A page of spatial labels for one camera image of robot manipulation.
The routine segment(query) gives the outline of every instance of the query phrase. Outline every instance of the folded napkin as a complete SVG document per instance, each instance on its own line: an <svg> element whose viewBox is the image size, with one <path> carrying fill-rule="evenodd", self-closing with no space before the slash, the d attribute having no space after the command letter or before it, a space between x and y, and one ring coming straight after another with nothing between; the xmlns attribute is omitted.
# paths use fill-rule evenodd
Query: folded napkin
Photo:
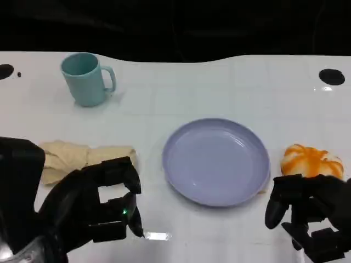
<svg viewBox="0 0 351 263"><path fill-rule="evenodd" d="M130 146L103 146L91 149L64 141L44 142L39 145L45 151L45 164L41 177L43 184L59 182L74 170L101 163L105 160L128 156L132 164L137 164L135 149Z"/></svg>

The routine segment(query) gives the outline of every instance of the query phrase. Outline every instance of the black cable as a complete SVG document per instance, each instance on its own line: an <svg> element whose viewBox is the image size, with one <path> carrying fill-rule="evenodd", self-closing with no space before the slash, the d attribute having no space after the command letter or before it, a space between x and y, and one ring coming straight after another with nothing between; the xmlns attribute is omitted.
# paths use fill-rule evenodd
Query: black cable
<svg viewBox="0 0 351 263"><path fill-rule="evenodd" d="M176 20L176 14L175 14L175 7L174 7L174 0L171 0L171 25L172 25L172 38L173 38L173 45L174 48L176 50L176 52L179 54L182 62L185 61L185 57L183 56L183 53L179 47L179 43L178 43L178 37L177 37L177 33L176 33L176 29L174 27L174 22Z"/></svg>
<svg viewBox="0 0 351 263"><path fill-rule="evenodd" d="M318 26L319 19L323 11L325 10L325 5L326 5L326 0L323 0L322 5L319 8L319 11L317 13L317 16L314 22L314 29L313 29L313 36L312 36L312 54L313 55L315 54L315 51L316 51L317 26Z"/></svg>

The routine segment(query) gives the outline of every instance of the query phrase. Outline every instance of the white table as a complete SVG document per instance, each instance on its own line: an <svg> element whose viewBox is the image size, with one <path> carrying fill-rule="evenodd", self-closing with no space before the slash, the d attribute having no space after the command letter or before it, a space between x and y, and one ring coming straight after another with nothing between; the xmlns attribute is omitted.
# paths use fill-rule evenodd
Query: white table
<svg viewBox="0 0 351 263"><path fill-rule="evenodd" d="M231 209L195 205L166 183L161 151L180 125L224 117L250 127L263 140L272 177L280 175L279 159L295 142L334 151L348 177L350 58L239 56L164 64L100 56L102 65L115 70L118 93L99 107L81 108L73 103L60 73L65 56L0 53L1 64L15 67L15 74L0 81L0 135L35 143L60 139L90 146L134 146L140 160L143 194L138 206L143 225L148 231L172 235L169 241L150 241L129 232L124 241L89 243L72 251L71 262L299 262L289 236L281 228L269 231L264 226L269 193ZM328 67L341 70L346 82L332 87L319 80L319 71ZM48 191L41 186L36 208ZM100 194L107 201L124 191L109 187Z"/></svg>

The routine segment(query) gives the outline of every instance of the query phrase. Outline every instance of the lavender plate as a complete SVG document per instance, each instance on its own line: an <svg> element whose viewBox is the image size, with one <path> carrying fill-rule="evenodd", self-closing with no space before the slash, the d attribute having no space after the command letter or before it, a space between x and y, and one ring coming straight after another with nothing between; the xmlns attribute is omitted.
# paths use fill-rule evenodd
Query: lavender plate
<svg viewBox="0 0 351 263"><path fill-rule="evenodd" d="M261 140L227 119L190 122L168 139L162 153L168 182L185 197L227 207L255 196L269 178Z"/></svg>

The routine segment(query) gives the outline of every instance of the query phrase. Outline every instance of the ceramic mug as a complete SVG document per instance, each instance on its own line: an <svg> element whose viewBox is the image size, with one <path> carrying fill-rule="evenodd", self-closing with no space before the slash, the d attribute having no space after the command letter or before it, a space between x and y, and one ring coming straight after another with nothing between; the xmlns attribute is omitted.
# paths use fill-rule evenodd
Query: ceramic mug
<svg viewBox="0 0 351 263"><path fill-rule="evenodd" d="M112 88L106 88L102 70L107 70L112 79ZM64 59L61 71L76 102L83 107L103 103L116 90L116 76L111 67L101 66L91 53L76 53Z"/></svg>

